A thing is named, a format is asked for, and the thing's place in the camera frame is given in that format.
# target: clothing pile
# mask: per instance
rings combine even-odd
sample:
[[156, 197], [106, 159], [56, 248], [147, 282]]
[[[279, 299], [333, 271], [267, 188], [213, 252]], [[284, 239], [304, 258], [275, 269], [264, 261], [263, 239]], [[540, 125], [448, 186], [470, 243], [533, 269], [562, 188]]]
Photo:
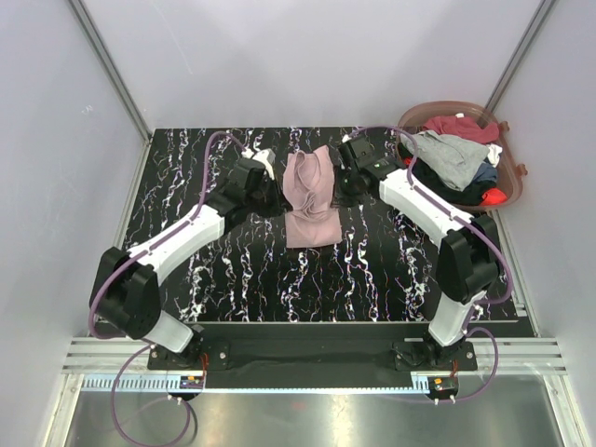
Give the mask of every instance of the clothing pile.
[[[438, 196], [455, 205], [497, 205], [507, 200], [496, 187], [501, 146], [496, 123], [482, 129], [463, 114], [430, 118], [413, 137], [418, 144], [418, 160], [413, 175]], [[398, 144], [406, 165], [414, 151], [410, 139]]]

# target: metal frame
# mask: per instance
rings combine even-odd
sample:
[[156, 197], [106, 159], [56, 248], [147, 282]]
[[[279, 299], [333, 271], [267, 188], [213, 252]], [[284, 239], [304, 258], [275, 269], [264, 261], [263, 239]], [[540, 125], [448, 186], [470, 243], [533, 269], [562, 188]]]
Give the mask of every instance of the metal frame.
[[93, 19], [91, 18], [85, 2], [83, 0], [67, 0], [74, 15], [76, 16], [83, 33], [87, 37], [89, 44], [95, 55], [98, 58], [99, 63], [102, 65], [103, 70], [107, 74], [114, 91], [118, 98], [122, 101], [122, 105], [126, 109], [127, 113], [132, 120], [135, 128], [139, 131], [141, 138], [144, 142], [149, 142], [153, 131], [149, 129], [147, 123], [142, 117], [139, 107], [137, 107], [135, 101], [130, 95], [129, 89], [127, 88], [122, 76], [118, 72], [114, 64], [112, 56], [107, 49], [107, 46], [103, 42], [102, 36], [97, 29]]
[[528, 54], [528, 50], [534, 43], [557, 1], [558, 0], [542, 0], [536, 9], [534, 16], [530, 19], [530, 23], [528, 23], [527, 28], [523, 32], [519, 44], [513, 51], [505, 70], [501, 74], [501, 77], [494, 87], [493, 93], [491, 93], [491, 96], [486, 103], [485, 109], [491, 114], [494, 113], [494, 109], [496, 109], [496, 106], [501, 101], [511, 79], [513, 79], [513, 76], [520, 68], [520, 65]]
[[577, 406], [568, 375], [544, 377], [550, 405], [565, 446], [590, 447], [588, 430]]

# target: metal bracket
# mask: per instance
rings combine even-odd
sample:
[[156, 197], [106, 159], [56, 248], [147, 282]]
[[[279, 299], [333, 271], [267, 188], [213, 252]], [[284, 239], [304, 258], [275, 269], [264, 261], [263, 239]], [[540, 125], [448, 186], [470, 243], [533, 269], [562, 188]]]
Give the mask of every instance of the metal bracket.
[[[207, 354], [209, 371], [222, 371], [227, 369], [230, 357], [230, 344], [225, 340], [206, 340], [202, 346], [203, 353]], [[152, 371], [191, 371], [202, 370], [201, 359], [195, 364], [181, 367], [176, 358], [163, 346], [157, 345], [149, 354], [147, 369]]]
[[[416, 346], [422, 345], [422, 343], [424, 342], [399, 342], [394, 343], [393, 348], [397, 352], [409, 352], [409, 350], [416, 349]], [[437, 375], [438, 373], [451, 373], [454, 370], [454, 361], [456, 360], [458, 371], [478, 370], [474, 345], [470, 342], [464, 342], [457, 352], [454, 353], [454, 357], [445, 364], [440, 365], [440, 367], [432, 367], [426, 362], [412, 365], [411, 362], [404, 359], [400, 354], [397, 354], [395, 357], [395, 368], [401, 372], [434, 371], [435, 373], [433, 375]]]

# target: metal floor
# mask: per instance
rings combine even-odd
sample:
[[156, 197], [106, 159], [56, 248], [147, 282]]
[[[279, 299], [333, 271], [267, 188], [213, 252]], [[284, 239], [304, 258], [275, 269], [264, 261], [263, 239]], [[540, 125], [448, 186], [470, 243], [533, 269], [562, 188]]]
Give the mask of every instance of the metal floor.
[[[481, 379], [462, 377], [461, 382], [464, 396]], [[127, 420], [157, 396], [119, 393], [119, 418]], [[249, 394], [205, 394], [191, 403], [198, 424], [191, 422], [180, 447], [563, 446], [545, 385], [533, 376], [497, 376], [486, 393], [455, 406], [386, 396]], [[185, 419], [182, 408], [162, 402], [127, 421], [124, 429], [137, 441], [158, 445], [176, 437]], [[109, 393], [81, 393], [65, 445], [129, 445], [113, 429]]]

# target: red clothing item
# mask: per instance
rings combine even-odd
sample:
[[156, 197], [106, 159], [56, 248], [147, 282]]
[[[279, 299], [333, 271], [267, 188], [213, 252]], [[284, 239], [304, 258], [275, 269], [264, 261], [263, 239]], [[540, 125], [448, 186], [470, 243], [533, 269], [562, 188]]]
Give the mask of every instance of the red clothing item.
[[457, 135], [480, 144], [495, 142], [499, 138], [499, 127], [496, 123], [490, 123], [483, 129], [469, 116], [461, 118], [457, 116], [435, 116], [430, 118], [422, 129], [434, 130], [439, 135], [443, 133]]
[[498, 205], [499, 203], [507, 201], [505, 193], [498, 188], [489, 189], [482, 195], [482, 198], [484, 199], [481, 203], [483, 206]]

